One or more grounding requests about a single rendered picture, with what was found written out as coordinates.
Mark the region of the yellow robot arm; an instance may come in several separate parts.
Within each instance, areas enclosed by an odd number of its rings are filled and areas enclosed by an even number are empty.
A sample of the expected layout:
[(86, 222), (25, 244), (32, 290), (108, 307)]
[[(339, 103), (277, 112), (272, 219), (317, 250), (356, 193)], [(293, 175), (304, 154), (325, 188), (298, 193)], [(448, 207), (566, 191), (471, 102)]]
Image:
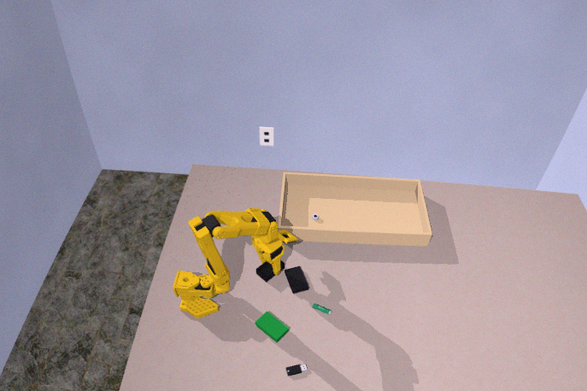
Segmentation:
[(219, 306), (209, 298), (230, 289), (229, 270), (224, 265), (212, 237), (223, 239), (253, 235), (262, 242), (269, 243), (278, 238), (279, 226), (269, 212), (260, 208), (249, 208), (245, 212), (212, 211), (204, 219), (197, 216), (190, 220), (189, 225), (207, 260), (205, 268), (209, 275), (196, 276), (192, 272), (179, 271), (175, 288), (182, 299), (180, 310), (201, 318), (219, 311)]

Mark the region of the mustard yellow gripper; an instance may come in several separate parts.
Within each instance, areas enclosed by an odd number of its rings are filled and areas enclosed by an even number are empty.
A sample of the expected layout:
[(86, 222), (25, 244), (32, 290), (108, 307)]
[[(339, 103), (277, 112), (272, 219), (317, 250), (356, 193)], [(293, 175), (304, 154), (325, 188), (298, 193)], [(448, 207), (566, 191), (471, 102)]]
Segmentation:
[(285, 252), (283, 242), (295, 241), (297, 241), (297, 238), (287, 230), (278, 231), (278, 239), (270, 243), (264, 243), (257, 236), (252, 236), (252, 245), (258, 253), (261, 263), (263, 264), (267, 261), (272, 264), (275, 275), (278, 275), (281, 270), (280, 258)]

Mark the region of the black usb flash drive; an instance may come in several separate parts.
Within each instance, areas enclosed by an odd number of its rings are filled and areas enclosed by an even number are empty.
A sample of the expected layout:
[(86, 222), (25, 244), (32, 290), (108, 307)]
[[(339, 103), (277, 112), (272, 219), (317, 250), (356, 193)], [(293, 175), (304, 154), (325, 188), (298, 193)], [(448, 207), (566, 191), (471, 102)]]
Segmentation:
[(287, 375), (292, 376), (295, 374), (300, 374), (302, 371), (306, 371), (306, 365), (293, 365), (290, 367), (286, 367)]

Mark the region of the green cylinder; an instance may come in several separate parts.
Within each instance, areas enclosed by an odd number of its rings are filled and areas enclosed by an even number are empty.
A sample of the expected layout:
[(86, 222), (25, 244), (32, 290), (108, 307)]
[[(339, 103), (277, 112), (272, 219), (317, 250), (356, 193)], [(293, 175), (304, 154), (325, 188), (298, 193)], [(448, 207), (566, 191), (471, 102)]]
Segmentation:
[(327, 313), (327, 314), (329, 314), (329, 315), (332, 313), (332, 311), (331, 311), (331, 310), (329, 310), (329, 309), (326, 309), (326, 308), (324, 308), (323, 306), (319, 306), (319, 305), (316, 305), (316, 304), (313, 304), (313, 308), (314, 308), (314, 309), (317, 309), (317, 310), (319, 310), (319, 311), (325, 312), (325, 313)]

